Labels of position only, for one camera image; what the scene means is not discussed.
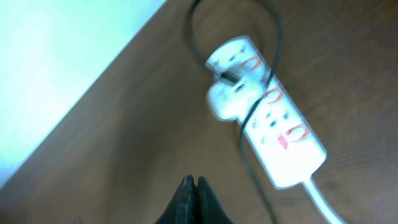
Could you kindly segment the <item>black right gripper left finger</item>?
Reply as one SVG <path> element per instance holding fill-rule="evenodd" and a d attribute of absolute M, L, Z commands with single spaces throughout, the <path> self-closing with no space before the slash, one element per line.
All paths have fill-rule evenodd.
<path fill-rule="evenodd" d="M 155 224 L 192 224 L 194 222 L 195 183 L 191 175 L 186 175 Z"/>

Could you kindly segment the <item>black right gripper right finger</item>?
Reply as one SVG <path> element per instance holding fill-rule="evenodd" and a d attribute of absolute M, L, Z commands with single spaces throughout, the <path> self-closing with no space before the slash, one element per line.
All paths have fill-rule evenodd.
<path fill-rule="evenodd" d="M 233 224 L 224 211 L 210 183 L 204 177 L 198 178 L 198 208 L 202 224 Z"/>

